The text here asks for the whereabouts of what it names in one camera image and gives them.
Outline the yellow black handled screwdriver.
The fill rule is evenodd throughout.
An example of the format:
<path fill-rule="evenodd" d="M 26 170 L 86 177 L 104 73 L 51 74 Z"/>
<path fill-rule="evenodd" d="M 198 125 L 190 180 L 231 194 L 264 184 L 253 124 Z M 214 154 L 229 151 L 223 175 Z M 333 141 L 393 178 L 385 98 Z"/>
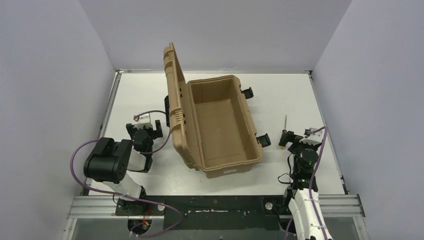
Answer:
<path fill-rule="evenodd" d="M 279 140 L 279 143 L 278 143 L 278 145 L 280 146 L 281 149 L 284 149 L 285 146 L 286 146 L 286 144 L 283 143 L 283 140 L 284 140 L 285 134 L 287 133 L 287 119 L 288 119 L 288 115 L 286 114 L 285 117 L 284 117 L 283 130 L 281 132 L 281 137 L 280 137 L 280 140 Z"/>

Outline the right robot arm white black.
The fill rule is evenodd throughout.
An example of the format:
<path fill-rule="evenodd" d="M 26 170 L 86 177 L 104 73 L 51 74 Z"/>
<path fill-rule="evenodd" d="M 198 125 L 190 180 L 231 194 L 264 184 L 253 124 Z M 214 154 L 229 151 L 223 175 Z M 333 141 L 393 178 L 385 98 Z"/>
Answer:
<path fill-rule="evenodd" d="M 278 145 L 293 157 L 289 163 L 291 182 L 282 199 L 282 209 L 292 215 L 285 230 L 294 225 L 298 240 L 332 240 L 320 206 L 316 174 L 328 135 L 327 127 L 309 128 L 303 135 L 284 129 Z"/>

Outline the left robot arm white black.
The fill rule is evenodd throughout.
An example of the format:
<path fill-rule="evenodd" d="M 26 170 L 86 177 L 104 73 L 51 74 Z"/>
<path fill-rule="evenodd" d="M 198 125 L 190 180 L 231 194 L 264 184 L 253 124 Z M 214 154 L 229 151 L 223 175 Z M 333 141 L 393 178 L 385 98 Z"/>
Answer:
<path fill-rule="evenodd" d="M 125 126 L 129 139 L 115 141 L 102 137 L 87 157 L 83 172 L 87 178 L 104 183 L 119 193 L 118 209 L 137 216 L 148 212 L 151 205 L 144 198 L 146 190 L 137 184 L 129 172 L 148 173 L 153 163 L 153 145 L 163 137 L 159 120 L 140 118 Z"/>

